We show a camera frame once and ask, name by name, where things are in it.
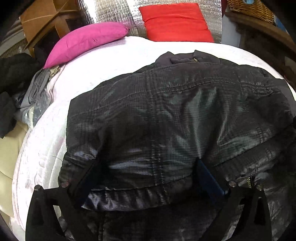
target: black jacket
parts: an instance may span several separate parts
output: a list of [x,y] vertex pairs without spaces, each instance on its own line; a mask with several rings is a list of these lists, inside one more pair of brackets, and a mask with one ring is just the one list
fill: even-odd
[[285,80],[263,69],[166,53],[71,101],[59,182],[102,163],[80,210],[98,240],[198,240],[217,214],[195,192],[200,158],[264,186],[276,240],[293,216],[295,110]]

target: white bedsheet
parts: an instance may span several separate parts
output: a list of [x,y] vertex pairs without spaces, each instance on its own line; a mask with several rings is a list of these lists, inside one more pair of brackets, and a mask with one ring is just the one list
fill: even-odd
[[66,123],[70,100],[92,90],[102,81],[134,72],[155,62],[167,51],[174,54],[194,50],[210,53],[237,64],[261,67],[276,78],[278,72],[255,55],[229,45],[196,42],[152,42],[125,37],[95,48],[69,62],[54,82],[54,102],[33,130],[28,132],[19,154],[12,183],[12,202],[16,222],[25,230],[34,186],[58,186],[57,177],[66,152]]

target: screw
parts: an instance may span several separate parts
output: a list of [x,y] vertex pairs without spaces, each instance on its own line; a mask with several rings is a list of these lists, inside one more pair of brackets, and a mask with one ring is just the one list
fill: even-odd
[[235,181],[230,181],[229,183],[229,186],[231,186],[232,188],[236,187],[237,186],[237,183]]
[[262,191],[263,190],[263,187],[259,184],[259,185],[257,185],[257,187],[256,187],[259,191]]
[[34,190],[35,190],[35,191],[38,191],[40,188],[41,188],[40,185],[36,185],[36,186],[34,187]]
[[62,187],[62,188],[66,188],[66,187],[68,187],[68,186],[69,186],[69,183],[68,183],[68,182],[64,182],[64,183],[61,184],[61,187]]

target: jacket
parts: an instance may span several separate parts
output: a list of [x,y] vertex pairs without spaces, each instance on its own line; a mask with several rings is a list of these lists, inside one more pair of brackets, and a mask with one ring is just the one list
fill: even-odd
[[195,191],[201,159],[264,186],[277,240],[294,211],[295,110],[285,80],[263,69],[168,52],[71,101],[59,183],[101,163],[79,210],[98,240],[198,240],[217,215]]

